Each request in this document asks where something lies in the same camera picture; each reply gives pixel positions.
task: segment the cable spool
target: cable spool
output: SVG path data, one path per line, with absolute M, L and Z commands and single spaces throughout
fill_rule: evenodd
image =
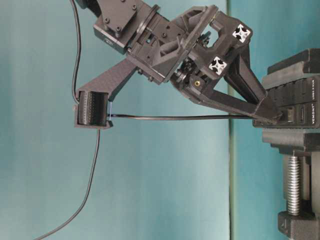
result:
M 107 105 L 107 93 L 80 91 L 78 124 L 105 127 L 107 125 Z

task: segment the threaded rod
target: threaded rod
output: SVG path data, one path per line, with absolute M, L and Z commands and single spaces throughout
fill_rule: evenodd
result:
M 301 170 L 300 160 L 297 156 L 290 156 L 288 160 L 288 213 L 299 216 L 301 204 Z

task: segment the bolt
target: bolt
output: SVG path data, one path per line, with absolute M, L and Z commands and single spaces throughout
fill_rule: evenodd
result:
M 200 82 L 200 81 L 195 81 L 195 82 L 194 82 L 194 85 L 195 85 L 196 87 L 200 87 L 201 82 Z

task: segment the black wire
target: black wire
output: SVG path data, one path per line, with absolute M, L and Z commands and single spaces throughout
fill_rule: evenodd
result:
M 77 51 L 76 51 L 76 60 L 74 64 L 74 70 L 73 70 L 73 77 L 72 77 L 72 96 L 73 100 L 76 104 L 79 104 L 79 100 L 76 96 L 76 83 L 77 83 L 77 77 L 78 77 L 78 70 L 79 70 L 79 63 L 81 58 L 81 31 L 80 31 L 80 22 L 79 22 L 79 14 L 77 10 L 77 6 L 75 4 L 74 0 L 70 0 L 73 15 L 74 15 L 74 21 L 75 21 L 75 29 L 76 29 L 76 41 L 77 41 Z
M 73 72 L 73 79 L 72 79 L 72 96 L 76 104 L 79 103 L 78 99 L 76 98 L 76 83 L 77 83 L 77 76 L 78 76 L 78 69 L 79 69 L 79 62 L 80 62 L 80 56 L 81 56 L 81 33 L 80 33 L 80 25 L 79 25 L 79 15 L 77 11 L 77 7 L 75 4 L 74 0 L 70 0 L 70 3 L 72 5 L 73 13 L 74 13 L 74 19 L 75 19 L 75 25 L 76 25 L 76 34 L 77 34 L 77 56 L 76 56 L 76 61 L 75 61 L 75 66 L 74 66 L 74 72 Z M 95 174 L 95 168 L 96 168 L 96 163 L 97 163 L 97 158 L 98 158 L 98 152 L 99 152 L 99 146 L 100 146 L 100 129 L 97 129 L 96 132 L 96 145 L 95 145 L 95 152 L 93 156 L 93 162 L 91 166 L 91 172 L 90 172 L 90 177 L 89 177 L 89 182 L 86 188 L 86 193 L 84 196 L 84 199 L 80 205 L 80 207 L 75 211 L 75 213 L 64 223 L 62 223 L 60 226 L 56 227 L 52 231 L 37 237 L 35 240 L 42 240 L 45 239 L 46 237 L 56 233 L 57 231 L 61 230 L 64 228 L 66 225 L 68 225 L 75 217 L 81 212 L 81 210 L 84 208 L 92 186 L 92 181 L 94 178 Z
M 80 205 L 80 207 L 77 209 L 77 211 L 67 220 L 65 221 L 63 224 L 61 224 L 60 226 L 58 226 L 57 228 L 55 228 L 54 230 L 36 238 L 35 240 L 42 240 L 45 239 L 46 237 L 56 233 L 57 231 L 61 230 L 62 228 L 64 228 L 66 225 L 68 225 L 73 219 L 75 219 L 75 217 L 81 212 L 81 210 L 84 208 L 87 200 L 88 200 L 88 196 L 90 194 L 90 190 L 91 190 L 91 186 L 92 186 L 92 181 L 94 178 L 94 173 L 95 173 L 95 168 L 96 168 L 96 163 L 97 163 L 97 157 L 98 157 L 98 152 L 99 152 L 99 145 L 100 145 L 100 129 L 97 130 L 97 135 L 96 135 L 96 145 L 95 145 L 95 152 L 94 152 L 94 157 L 93 157 L 93 163 L 92 163 L 92 167 L 91 167 L 91 172 L 90 172 L 90 177 L 89 177 L 89 183 L 87 185 L 86 188 L 86 193 L 84 196 L 84 199 Z
M 111 114 L 111 118 L 123 118 L 147 121 L 195 121 L 195 120 L 219 120 L 219 119 L 248 119 L 250 116 L 244 115 L 207 115 L 207 116 L 134 116 L 125 114 Z

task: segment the teal backdrop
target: teal backdrop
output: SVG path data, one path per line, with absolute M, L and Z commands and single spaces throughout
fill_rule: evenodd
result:
M 267 68 L 307 48 L 320 48 L 319 0 L 230 0 L 229 13 L 253 29 L 251 67 Z M 232 238 L 284 240 L 278 212 L 285 211 L 282 156 L 262 143 L 250 121 L 232 121 Z
M 192 6 L 216 4 L 226 11 L 224 0 L 146 2 L 162 6 L 169 19 Z M 88 10 L 79 14 L 78 87 L 124 58 L 94 36 L 95 17 Z M 82 202 L 96 131 L 73 126 L 77 47 L 69 1 L 2 0 L 0 33 L 0 239 L 31 240 Z M 226 92 L 227 86 L 219 89 Z M 220 114 L 192 104 L 169 83 L 157 86 L 139 75 L 117 96 L 113 112 Z M 87 205 L 48 239 L 228 240 L 228 126 L 227 120 L 115 119 L 101 135 Z

